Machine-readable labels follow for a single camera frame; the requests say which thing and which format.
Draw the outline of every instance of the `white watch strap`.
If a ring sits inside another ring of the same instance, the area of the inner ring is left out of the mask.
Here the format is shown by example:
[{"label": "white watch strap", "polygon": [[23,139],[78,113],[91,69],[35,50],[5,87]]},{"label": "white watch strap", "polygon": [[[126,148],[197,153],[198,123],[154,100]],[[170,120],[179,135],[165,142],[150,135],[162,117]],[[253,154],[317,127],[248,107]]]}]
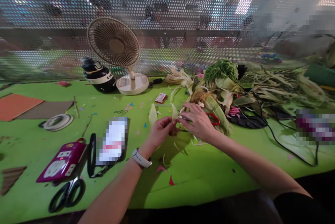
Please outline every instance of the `white watch strap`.
[{"label": "white watch strap", "polygon": [[144,168],[148,168],[151,166],[152,162],[150,161],[150,158],[149,160],[146,160],[145,158],[143,158],[141,156],[141,154],[138,152],[138,148],[136,148],[134,151],[133,151],[133,158],[135,159],[135,161],[137,163],[139,163],[141,166],[143,166]]}]

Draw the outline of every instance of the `electric fan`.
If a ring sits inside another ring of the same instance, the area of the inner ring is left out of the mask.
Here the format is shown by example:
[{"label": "electric fan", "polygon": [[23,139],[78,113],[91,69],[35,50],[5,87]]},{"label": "electric fan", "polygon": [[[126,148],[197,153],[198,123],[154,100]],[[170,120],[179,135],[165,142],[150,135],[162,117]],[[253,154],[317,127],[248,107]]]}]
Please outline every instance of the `electric fan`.
[{"label": "electric fan", "polygon": [[114,18],[97,18],[88,26],[87,39],[100,58],[114,66],[127,67],[129,74],[116,83],[121,94],[137,95],[147,89],[148,78],[134,73],[131,67],[139,57],[140,46],[129,27]]}]

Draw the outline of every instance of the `small red box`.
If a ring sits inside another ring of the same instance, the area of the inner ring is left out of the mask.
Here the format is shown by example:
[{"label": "small red box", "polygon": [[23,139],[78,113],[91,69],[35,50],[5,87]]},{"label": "small red box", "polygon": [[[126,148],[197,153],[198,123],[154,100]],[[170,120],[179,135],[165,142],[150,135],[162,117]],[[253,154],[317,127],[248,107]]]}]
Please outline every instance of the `small red box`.
[{"label": "small red box", "polygon": [[160,104],[162,104],[162,103],[164,102],[164,100],[165,100],[167,97],[168,97],[168,96],[167,96],[166,94],[164,94],[164,93],[160,93],[160,94],[158,95],[158,97],[156,98],[155,102],[156,102],[156,103],[160,103]]}]

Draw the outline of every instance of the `scissors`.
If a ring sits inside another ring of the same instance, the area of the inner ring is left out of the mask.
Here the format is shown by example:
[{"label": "scissors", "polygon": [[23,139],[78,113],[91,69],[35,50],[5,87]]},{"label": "scissors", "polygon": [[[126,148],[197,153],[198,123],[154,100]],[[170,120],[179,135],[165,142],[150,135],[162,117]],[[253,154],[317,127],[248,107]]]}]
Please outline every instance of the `scissors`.
[{"label": "scissors", "polygon": [[212,124],[213,126],[218,126],[218,125],[220,125],[220,119],[219,119],[217,116],[215,116],[213,113],[206,113],[206,115],[207,115],[209,118],[212,117],[212,118],[215,119],[216,122],[213,122],[212,120],[210,121],[211,124]]},{"label": "scissors", "polygon": [[59,211],[63,207],[72,207],[76,205],[82,198],[85,192],[85,183],[84,181],[80,178],[80,173],[83,169],[83,166],[86,163],[85,157],[87,156],[85,154],[86,149],[83,151],[82,158],[79,161],[78,169],[77,169],[77,176],[67,182],[65,185],[63,185],[59,191],[53,196],[53,198],[50,201],[48,211],[49,213],[54,213]]}]

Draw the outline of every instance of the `red scissors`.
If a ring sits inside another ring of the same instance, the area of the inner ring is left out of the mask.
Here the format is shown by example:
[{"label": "red scissors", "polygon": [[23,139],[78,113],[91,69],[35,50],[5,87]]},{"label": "red scissors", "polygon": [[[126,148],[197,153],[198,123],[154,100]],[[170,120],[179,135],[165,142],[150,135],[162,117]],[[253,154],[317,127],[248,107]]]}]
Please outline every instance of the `red scissors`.
[{"label": "red scissors", "polygon": [[218,125],[220,125],[220,119],[217,117],[217,116],[215,116],[213,113],[206,113],[206,115],[209,117],[209,118],[214,118],[215,120],[216,120],[216,122],[213,122],[212,120],[210,120],[210,122],[211,122],[211,124],[213,125],[213,126],[218,126]]}]

